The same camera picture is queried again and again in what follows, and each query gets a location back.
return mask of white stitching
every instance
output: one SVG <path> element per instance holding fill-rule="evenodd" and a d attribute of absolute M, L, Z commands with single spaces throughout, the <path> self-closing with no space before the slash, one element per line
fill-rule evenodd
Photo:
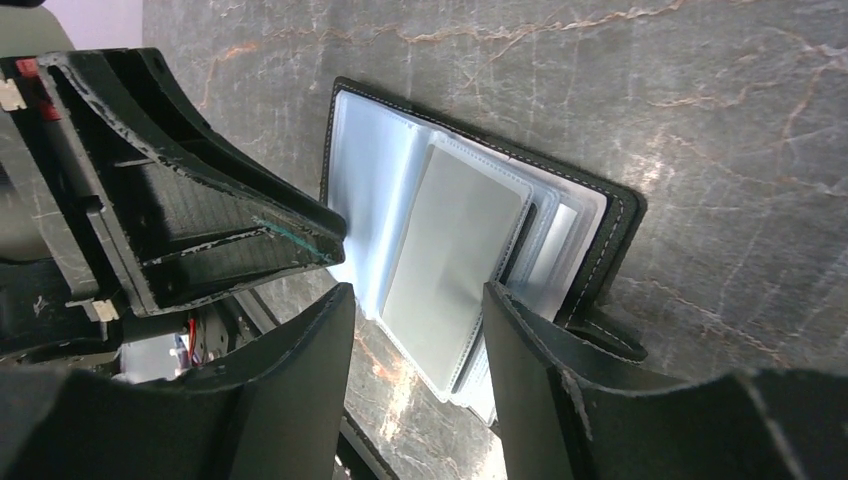
<path fill-rule="evenodd" d="M 588 323 L 589 325 L 592 325 L 593 327 L 597 328 L 598 330 L 600 330 L 600 331 L 602 331 L 602 332 L 606 333 L 606 334 L 607 334 L 607 335 L 609 335 L 610 337 L 612 337 L 612 338 L 614 338 L 614 339 L 618 340 L 618 343 L 620 343 L 620 344 L 624 345 L 624 346 L 625 346 L 628 350 L 633 350 L 633 347 L 631 347 L 630 345 L 628 345 L 628 344 L 627 344 L 627 342 L 625 342 L 624 340 L 622 340 L 622 339 L 620 339 L 620 338 L 616 337 L 616 336 L 615 336 L 615 335 L 613 335 L 612 333 L 608 332 L 608 331 L 607 331 L 604 327 L 602 327 L 602 326 L 598 325 L 597 323 L 595 323 L 595 322 L 593 322 L 593 321 L 589 320 L 588 318 L 586 319 L 586 323 Z"/>
<path fill-rule="evenodd" d="M 525 320 L 525 319 L 524 319 L 524 316 L 523 316 L 523 315 L 521 315 L 521 313 L 519 313 L 519 312 L 518 312 L 518 309 L 516 309 L 516 308 L 515 308 L 515 305 L 513 305 L 513 304 L 512 304 L 512 302 L 516 302 L 516 303 L 518 303 L 518 304 L 520 304 L 520 305 L 522 305 L 522 306 L 523 306 L 523 304 L 521 303 L 521 301 L 520 301 L 520 300 L 518 300 L 517 298 L 515 298 L 515 296 L 514 296 L 514 295 L 512 295 L 512 293 L 511 293 L 510 291 L 508 291 L 507 289 L 505 289 L 505 288 L 503 288 L 503 287 L 501 287 L 501 286 L 498 286 L 498 288 L 500 289 L 500 292 L 499 292 L 499 293 L 503 296 L 503 298 L 504 298 L 505 300 L 508 300 L 508 302 L 500 302 L 500 304 L 501 304 L 501 305 L 503 305 L 503 306 L 505 306 L 505 307 L 506 307 L 506 309 L 507 309 L 507 311 L 509 311 L 509 313 L 510 313 L 511 315 L 515 316 L 516 318 L 520 318 L 520 319 L 524 322 L 524 325 L 525 325 L 525 326 L 527 326 L 527 328 L 522 328 L 522 330 L 523 330 L 524 332 L 526 332 L 527 334 L 529 334 L 530 336 L 532 336 L 532 337 L 533 337 L 533 339 L 535 340 L 533 343 L 535 343 L 535 344 L 536 344 L 536 346 L 537 346 L 540 350 L 542 350 L 542 351 L 543 351 L 543 352 L 544 352 L 544 353 L 548 356 L 548 358 L 549 358 L 549 359 L 551 359 L 551 360 L 552 360 L 552 361 L 553 361 L 553 362 L 554 362 L 554 363 L 555 363 L 555 364 L 556 364 L 559 368 L 564 369 L 564 370 L 568 370 L 568 371 L 573 371 L 573 370 L 571 369 L 571 367 L 569 367 L 568 365 L 566 365 L 565 363 L 563 363 L 563 362 L 559 359 L 559 356 L 557 356 L 556 354 L 554 354 L 554 353 L 550 350 L 550 348 L 548 348 L 547 343 L 546 343 L 546 342 L 542 339 L 542 337 L 540 337 L 540 336 L 536 333 L 536 330 L 534 330 L 533 328 L 530 328 L 530 326 L 529 326 L 529 325 L 527 325 L 527 320 Z M 588 340 L 583 340 L 582 338 L 580 338 L 580 337 L 578 337 L 578 336 L 574 335 L 573 333 L 571 333 L 571 332 L 569 332 L 568 330 L 566 330 L 566 329 L 564 329 L 564 328 L 560 327 L 559 325 L 554 325 L 554 326 L 555 326 L 555 327 L 557 327 L 557 328 L 559 328 L 559 329 L 561 329 L 563 332 L 567 333 L 568 335 L 570 335 L 570 336 L 572 336 L 572 337 L 576 338 L 576 339 L 577 339 L 577 340 L 579 340 L 582 344 L 587 345 L 587 346 L 589 346 L 589 347 L 591 347 L 591 348 L 593 348 L 593 349 L 595 349 L 595 350 L 597 350 L 597 351 L 599 351 L 599 352 L 602 352 L 602 353 L 604 353 L 604 354 L 606 354 L 606 355 L 609 355 L 609 356 L 611 356 L 611 357 L 613 357 L 613 358 L 615 358 L 615 359 L 617 359 L 617 360 L 621 360 L 622 362 L 629 363 L 629 364 L 631 364 L 631 365 L 639 365 L 639 362 L 637 362 L 636 360 L 631 360 L 631 359 L 629 359 L 629 358 L 624 358 L 624 357 L 622 357 L 621 355 L 616 355 L 615 353 L 610 352 L 609 350 L 604 349 L 604 348 L 603 348 L 603 347 L 601 347 L 600 345 L 597 345 L 595 342 L 590 342 L 590 341 L 588 341 Z"/>
<path fill-rule="evenodd" d="M 343 88 L 342 85 L 336 85 L 336 87 L 333 90 L 333 98 L 330 100 L 330 119 L 329 119 L 330 125 L 332 125 L 333 120 L 334 120 L 333 117 L 334 117 L 334 112 L 335 112 L 336 97 L 338 96 L 338 93 L 339 93 L 340 90 L 342 90 L 342 88 Z M 589 273 L 589 278 L 587 278 L 586 282 L 583 284 L 583 289 L 580 291 L 580 295 L 577 297 L 577 301 L 574 303 L 574 308 L 571 310 L 571 313 L 568 315 L 568 318 L 565 321 L 565 325 L 568 326 L 568 324 L 571 322 L 571 319 L 574 317 L 574 314 L 577 312 L 577 308 L 580 306 L 580 302 L 583 300 L 583 296 L 586 295 L 586 290 L 589 288 L 589 284 L 592 283 L 592 278 L 595 277 L 595 273 L 597 273 L 598 267 L 600 266 L 601 262 L 604 259 L 604 256 L 606 255 L 607 247 L 609 246 L 609 243 L 612 240 L 612 236 L 615 234 L 615 231 L 616 231 L 616 229 L 618 229 L 618 225 L 621 223 L 621 219 L 624 216 L 624 202 L 621 200 L 621 198 L 619 198 L 618 195 L 616 195 L 616 194 L 614 194 L 614 193 L 612 193 L 612 192 L 610 192 L 606 189 L 598 187 L 597 185 L 592 185 L 592 184 L 590 184 L 590 183 L 588 183 L 588 182 L 586 182 L 582 179 L 572 177 L 571 175 L 569 175 L 565 172 L 560 172 L 560 171 L 558 171 L 554 168 L 548 167 L 546 165 L 542 165 L 542 164 L 540 164 L 540 163 L 538 163 L 534 160 L 523 157 L 523 156 L 519 155 L 518 153 L 508 152 L 505 149 L 503 149 L 503 148 L 501 148 L 497 145 L 493 145 L 492 143 L 490 143 L 490 142 L 488 142 L 488 141 L 486 141 L 486 140 L 484 140 L 480 137 L 477 137 L 476 135 L 472 135 L 468 132 L 462 132 L 455 127 L 452 127 L 452 126 L 450 126 L 450 125 L 448 125 L 448 124 L 446 124 L 442 121 L 436 120 L 435 118 L 431 118 L 431 117 L 424 115 L 420 112 L 416 113 L 409 108 L 402 107 L 402 106 L 400 106 L 396 103 L 393 103 L 393 102 L 390 102 L 388 100 L 376 97 L 374 95 L 363 92 L 362 90 L 359 90 L 355 87 L 351 87 L 349 85 L 344 86 L 344 89 L 352 91 L 352 92 L 356 92 L 356 93 L 360 94 L 361 96 L 364 96 L 366 98 L 370 98 L 371 100 L 374 100 L 377 103 L 381 103 L 383 105 L 388 105 L 390 107 L 393 107 L 397 110 L 408 113 L 410 115 L 414 115 L 414 116 L 417 116 L 417 117 L 421 117 L 425 120 L 429 120 L 430 122 L 433 122 L 436 125 L 441 126 L 442 128 L 446 128 L 449 131 L 456 133 L 456 134 L 459 134 L 459 135 L 462 135 L 464 137 L 471 138 L 478 143 L 481 143 L 483 145 L 486 145 L 489 148 L 492 148 L 492 149 L 494 149 L 498 152 L 503 153 L 504 155 L 507 155 L 507 156 L 510 156 L 510 157 L 517 157 L 517 158 L 523 160 L 525 163 L 529 163 L 530 165 L 533 165 L 536 168 L 541 168 L 542 170 L 545 170 L 545 171 L 552 173 L 554 175 L 564 176 L 565 178 L 568 178 L 569 180 L 571 180 L 573 182 L 577 182 L 577 183 L 579 183 L 579 184 L 581 184 L 581 185 L 583 185 L 587 188 L 595 190 L 596 192 L 605 193 L 606 195 L 609 195 L 609 196 L 612 196 L 613 198 L 615 198 L 615 200 L 618 202 L 618 216 L 616 216 L 615 222 L 613 222 L 613 225 L 612 225 L 612 229 L 610 229 L 609 236 L 607 237 L 607 240 L 604 242 L 604 246 L 601 249 L 601 254 L 598 256 L 598 259 L 595 261 L 595 265 L 592 266 L 592 271 Z M 323 168 L 322 179 L 321 179 L 321 187 L 322 187 L 322 190 L 325 192 L 325 194 L 322 195 L 322 197 L 327 195 L 326 194 L 326 191 L 327 191 L 326 184 L 327 184 L 327 174 L 328 174 L 327 163 L 330 160 L 329 159 L 330 135 L 327 135 L 327 137 L 324 141 L 324 144 L 325 144 L 324 145 L 324 168 Z"/>

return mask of cable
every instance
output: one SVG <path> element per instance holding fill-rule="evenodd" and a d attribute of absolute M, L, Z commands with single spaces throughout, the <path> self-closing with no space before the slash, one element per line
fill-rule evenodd
<path fill-rule="evenodd" d="M 197 322 L 194 317 L 188 319 L 188 358 L 191 365 L 196 367 L 199 362 L 194 358 L 194 346 L 197 343 Z"/>

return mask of gray marble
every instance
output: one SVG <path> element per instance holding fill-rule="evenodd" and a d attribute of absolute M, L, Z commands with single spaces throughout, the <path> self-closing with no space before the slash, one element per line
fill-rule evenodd
<path fill-rule="evenodd" d="M 848 2 L 164 2 L 189 97 L 317 194 L 345 75 L 634 187 L 649 210 L 605 299 L 647 366 L 701 379 L 848 358 Z M 291 316 L 324 272 L 262 293 Z M 500 445 L 360 321 L 348 408 L 404 478 L 501 478 Z"/>

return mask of wallet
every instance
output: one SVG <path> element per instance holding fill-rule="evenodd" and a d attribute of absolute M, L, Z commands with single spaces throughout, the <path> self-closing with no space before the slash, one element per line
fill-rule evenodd
<path fill-rule="evenodd" d="M 646 210 L 632 189 L 338 78 L 321 200 L 348 225 L 346 260 L 330 273 L 439 400 L 490 425 L 484 283 L 600 348 L 628 346 L 584 314 Z"/>

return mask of gray card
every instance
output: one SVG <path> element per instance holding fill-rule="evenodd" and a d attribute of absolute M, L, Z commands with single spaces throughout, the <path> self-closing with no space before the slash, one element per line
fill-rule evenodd
<path fill-rule="evenodd" d="M 401 240 L 382 320 L 440 396 L 474 340 L 483 284 L 504 260 L 524 198 L 433 148 Z"/>

